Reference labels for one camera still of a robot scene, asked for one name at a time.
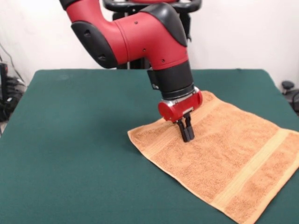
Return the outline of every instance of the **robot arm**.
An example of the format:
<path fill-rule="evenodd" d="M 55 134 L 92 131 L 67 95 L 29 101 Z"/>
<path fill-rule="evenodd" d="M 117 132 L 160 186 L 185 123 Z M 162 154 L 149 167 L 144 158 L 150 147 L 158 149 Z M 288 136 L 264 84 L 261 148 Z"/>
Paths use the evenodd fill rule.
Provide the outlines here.
<path fill-rule="evenodd" d="M 187 40 L 176 11 L 159 3 L 110 22 L 104 19 L 99 0 L 60 3 L 77 38 L 100 66 L 110 69 L 139 58 L 148 59 L 152 67 L 149 79 L 163 98 L 158 105 L 160 114 L 179 125 L 185 142 L 192 140 L 190 112 L 201 105 L 202 95 L 193 85 Z"/>

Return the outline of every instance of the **green tablecloth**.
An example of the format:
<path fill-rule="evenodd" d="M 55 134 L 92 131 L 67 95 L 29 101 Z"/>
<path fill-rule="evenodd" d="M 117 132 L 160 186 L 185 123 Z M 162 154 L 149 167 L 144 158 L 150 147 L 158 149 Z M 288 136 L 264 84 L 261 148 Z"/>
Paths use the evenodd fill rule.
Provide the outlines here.
<path fill-rule="evenodd" d="M 277 125 L 299 118 L 263 70 L 195 70 L 195 84 Z M 160 118 L 144 70 L 42 70 L 0 139 L 0 224 L 229 224 L 131 144 Z M 257 223 L 297 224 L 299 172 Z"/>

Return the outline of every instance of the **cable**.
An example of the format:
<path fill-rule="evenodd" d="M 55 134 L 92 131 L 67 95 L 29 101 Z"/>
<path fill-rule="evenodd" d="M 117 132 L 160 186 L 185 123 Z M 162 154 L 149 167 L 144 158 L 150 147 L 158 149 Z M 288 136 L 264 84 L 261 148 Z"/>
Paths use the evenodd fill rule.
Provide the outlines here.
<path fill-rule="evenodd" d="M 17 73 L 18 77 L 22 80 L 23 83 L 25 83 L 25 82 L 24 82 L 24 79 L 21 77 L 21 75 L 19 74 L 19 72 L 16 70 L 11 55 L 5 50 L 5 48 L 3 47 L 3 45 L 1 44 L 1 42 L 0 42 L 0 47 L 1 47 L 1 48 L 3 49 L 3 51 L 7 54 L 7 56 L 10 58 L 11 65 L 12 65 L 14 71 Z"/>

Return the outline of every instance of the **white wall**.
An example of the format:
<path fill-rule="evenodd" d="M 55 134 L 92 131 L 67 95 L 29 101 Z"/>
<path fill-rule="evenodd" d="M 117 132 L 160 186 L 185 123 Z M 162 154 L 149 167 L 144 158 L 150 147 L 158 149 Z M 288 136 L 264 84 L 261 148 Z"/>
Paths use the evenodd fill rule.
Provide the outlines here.
<path fill-rule="evenodd" d="M 0 42 L 27 83 L 39 69 L 99 68 L 59 0 L 0 0 L 0 6 Z M 102 11 L 111 20 L 112 12 Z M 261 68 L 277 86 L 285 79 L 299 86 L 298 0 L 203 0 L 191 16 L 193 69 Z"/>

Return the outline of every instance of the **orange towel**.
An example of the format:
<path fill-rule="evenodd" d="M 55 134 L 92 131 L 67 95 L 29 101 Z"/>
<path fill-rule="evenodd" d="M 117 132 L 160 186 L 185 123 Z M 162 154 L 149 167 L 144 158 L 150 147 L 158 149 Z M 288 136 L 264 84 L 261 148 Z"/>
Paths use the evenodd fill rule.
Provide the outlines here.
<path fill-rule="evenodd" d="M 299 167 L 299 133 L 203 91 L 195 139 L 163 119 L 128 132 L 140 152 L 186 189 L 240 224 L 253 224 Z"/>

